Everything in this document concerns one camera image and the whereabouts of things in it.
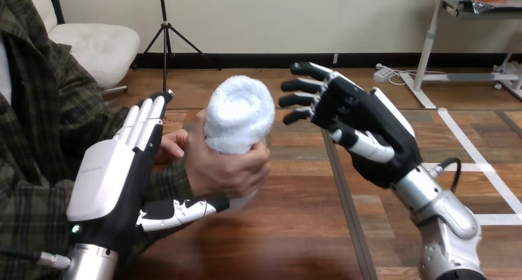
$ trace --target white towel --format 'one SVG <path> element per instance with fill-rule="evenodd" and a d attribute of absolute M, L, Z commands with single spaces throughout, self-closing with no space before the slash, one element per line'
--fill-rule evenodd
<path fill-rule="evenodd" d="M 247 76 L 233 76 L 212 94 L 207 108 L 207 145 L 225 154 L 244 154 L 265 141 L 275 118 L 275 105 L 267 87 Z M 232 199 L 226 211 L 243 208 L 257 191 Z"/>

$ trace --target plaid shirt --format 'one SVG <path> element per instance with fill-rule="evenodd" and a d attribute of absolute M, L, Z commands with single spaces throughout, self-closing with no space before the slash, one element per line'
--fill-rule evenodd
<path fill-rule="evenodd" d="M 0 94 L 0 246 L 66 255 L 66 209 L 83 154 L 114 136 L 127 109 L 105 106 L 93 77 L 48 38 L 31 0 L 0 0 L 0 34 L 14 89 L 12 106 Z M 191 198 L 181 162 L 149 182 L 148 201 L 172 198 Z M 155 239 L 129 253 L 143 252 Z M 0 255 L 0 279 L 58 274 Z"/>

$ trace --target person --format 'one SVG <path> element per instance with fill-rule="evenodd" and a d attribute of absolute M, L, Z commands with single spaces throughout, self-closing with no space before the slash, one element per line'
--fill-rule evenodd
<path fill-rule="evenodd" d="M 0 0 L 0 247 L 67 254 L 66 209 L 85 151 L 114 136 L 127 108 L 109 109 L 93 77 L 46 33 L 31 0 Z M 205 111 L 190 133 L 161 140 L 147 201 L 211 193 L 246 196 L 270 173 L 265 144 L 232 156 L 205 142 Z M 135 258 L 158 236 L 138 242 Z M 0 255 L 1 279 L 53 279 L 59 271 Z"/>

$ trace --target tripod stand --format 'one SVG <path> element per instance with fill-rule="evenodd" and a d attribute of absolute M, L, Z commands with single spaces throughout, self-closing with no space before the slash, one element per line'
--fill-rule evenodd
<path fill-rule="evenodd" d="M 195 51 L 197 51 L 200 56 L 203 57 L 203 52 L 199 50 L 194 44 L 192 44 L 187 38 L 185 38 L 181 33 L 179 33 L 167 20 L 167 12 L 165 10 L 165 0 L 160 0 L 161 2 L 161 13 L 163 14 L 163 23 L 161 24 L 161 27 L 159 28 L 159 31 L 156 33 L 156 36 L 154 36 L 154 39 L 150 42 L 147 49 L 145 49 L 145 52 L 143 55 L 145 56 L 152 44 L 156 42 L 156 39 L 159 37 L 159 34 L 163 32 L 163 91 L 165 92 L 167 89 L 167 63 L 168 59 L 172 58 L 174 54 L 172 53 L 171 49 L 171 37 L 169 36 L 169 30 L 172 30 L 176 35 L 178 35 L 181 39 L 183 39 L 188 45 L 190 45 L 192 48 L 194 48 Z M 214 61 L 217 68 L 221 71 L 220 63 L 213 57 L 212 60 Z"/>

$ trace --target white chair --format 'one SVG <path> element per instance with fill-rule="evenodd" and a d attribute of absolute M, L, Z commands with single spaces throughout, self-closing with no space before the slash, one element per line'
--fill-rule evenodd
<path fill-rule="evenodd" d="M 89 72 L 102 94 L 127 90 L 114 87 L 129 71 L 140 45 L 140 36 L 124 26 L 96 23 L 64 23 L 58 25 L 51 0 L 33 0 L 43 19 L 49 38 L 72 46 L 71 54 Z"/>

